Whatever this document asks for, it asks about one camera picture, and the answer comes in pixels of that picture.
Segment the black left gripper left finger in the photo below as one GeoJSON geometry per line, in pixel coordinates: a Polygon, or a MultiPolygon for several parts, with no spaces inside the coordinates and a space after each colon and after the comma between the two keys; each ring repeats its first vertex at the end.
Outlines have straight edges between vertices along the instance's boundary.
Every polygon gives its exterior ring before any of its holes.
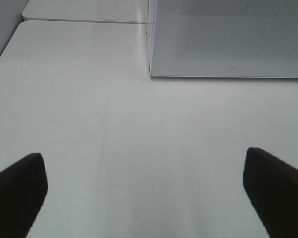
{"type": "Polygon", "coordinates": [[[44,203],[48,181],[43,156],[29,154],[0,172],[0,238],[27,237],[44,203]]]}

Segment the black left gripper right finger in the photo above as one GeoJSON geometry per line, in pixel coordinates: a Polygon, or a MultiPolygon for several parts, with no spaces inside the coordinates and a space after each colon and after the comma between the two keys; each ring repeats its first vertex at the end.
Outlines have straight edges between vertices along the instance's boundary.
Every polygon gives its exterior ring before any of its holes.
{"type": "Polygon", "coordinates": [[[243,187],[271,238],[298,238],[298,169],[261,148],[248,148],[243,187]]]}

